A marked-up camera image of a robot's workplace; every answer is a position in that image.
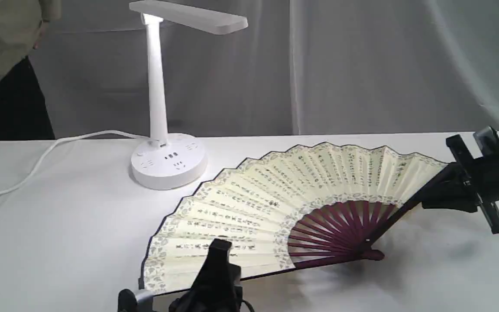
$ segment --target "black pants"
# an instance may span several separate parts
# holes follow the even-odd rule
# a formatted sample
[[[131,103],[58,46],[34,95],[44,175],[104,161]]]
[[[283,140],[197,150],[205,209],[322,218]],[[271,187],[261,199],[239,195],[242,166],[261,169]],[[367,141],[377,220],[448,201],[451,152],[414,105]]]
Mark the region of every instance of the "black pants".
[[[28,58],[0,81],[0,140],[55,140],[45,97]]]

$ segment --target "hand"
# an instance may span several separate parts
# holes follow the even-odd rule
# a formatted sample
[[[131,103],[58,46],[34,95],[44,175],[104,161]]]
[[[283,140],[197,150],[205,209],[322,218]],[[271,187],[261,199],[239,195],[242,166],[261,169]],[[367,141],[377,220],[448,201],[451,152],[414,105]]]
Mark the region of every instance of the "hand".
[[[36,39],[36,42],[34,43],[34,50],[38,49],[40,41],[42,41],[45,31],[47,30],[47,26],[49,26],[49,22],[42,22],[40,24],[40,32],[38,35],[38,39]]]

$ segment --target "lamp base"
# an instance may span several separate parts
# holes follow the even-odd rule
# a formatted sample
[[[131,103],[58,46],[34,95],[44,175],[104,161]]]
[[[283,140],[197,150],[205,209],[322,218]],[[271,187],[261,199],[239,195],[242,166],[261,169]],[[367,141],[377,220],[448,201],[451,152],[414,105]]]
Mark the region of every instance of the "lamp base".
[[[198,179],[207,167],[204,145],[198,138],[182,133],[168,135],[168,144],[147,140],[131,157],[134,178],[143,186],[168,190]]]

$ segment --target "lamp head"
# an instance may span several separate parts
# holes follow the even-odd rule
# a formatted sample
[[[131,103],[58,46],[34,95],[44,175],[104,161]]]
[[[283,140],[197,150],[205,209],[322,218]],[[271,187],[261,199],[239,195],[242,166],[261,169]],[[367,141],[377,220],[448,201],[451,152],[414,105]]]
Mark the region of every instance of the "lamp head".
[[[131,2],[130,9],[142,13],[146,25],[166,19],[212,34],[228,34],[248,27],[247,18],[243,16],[158,0]]]

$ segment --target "white cable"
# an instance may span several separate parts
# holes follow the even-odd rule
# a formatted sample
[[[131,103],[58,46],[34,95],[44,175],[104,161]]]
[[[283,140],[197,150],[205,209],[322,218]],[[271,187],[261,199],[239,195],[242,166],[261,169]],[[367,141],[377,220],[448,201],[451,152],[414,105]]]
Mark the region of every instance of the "white cable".
[[[90,137],[94,137],[94,136],[100,136],[101,134],[117,134],[119,136],[124,136],[124,137],[127,137],[127,138],[133,138],[133,139],[147,138],[145,136],[137,136],[136,134],[130,134],[130,133],[126,133],[126,132],[122,132],[122,131],[116,131],[116,130],[105,130],[105,131],[99,131],[99,132],[93,132],[93,133],[83,134],[82,136],[76,136],[76,137],[72,136],[70,138],[61,138],[61,139],[56,140],[55,142],[53,142],[53,144],[51,144],[45,150],[45,152],[43,152],[42,156],[40,156],[40,158],[38,159],[38,162],[36,162],[36,165],[34,165],[34,167],[30,171],[30,173],[26,176],[26,178],[24,178],[22,181],[20,181],[15,186],[12,186],[12,187],[10,187],[8,189],[5,189],[5,190],[0,190],[0,195],[6,194],[6,193],[10,193],[10,192],[12,192],[14,190],[18,190],[20,187],[22,187],[24,184],[26,184],[26,182],[28,182],[28,180],[30,180],[30,178],[32,178],[32,176],[34,176],[34,174],[36,173],[36,171],[38,171],[38,168],[42,164],[44,158],[57,145],[59,145],[61,143],[65,143],[65,142],[72,142],[72,141],[82,140],[82,139],[90,138]]]

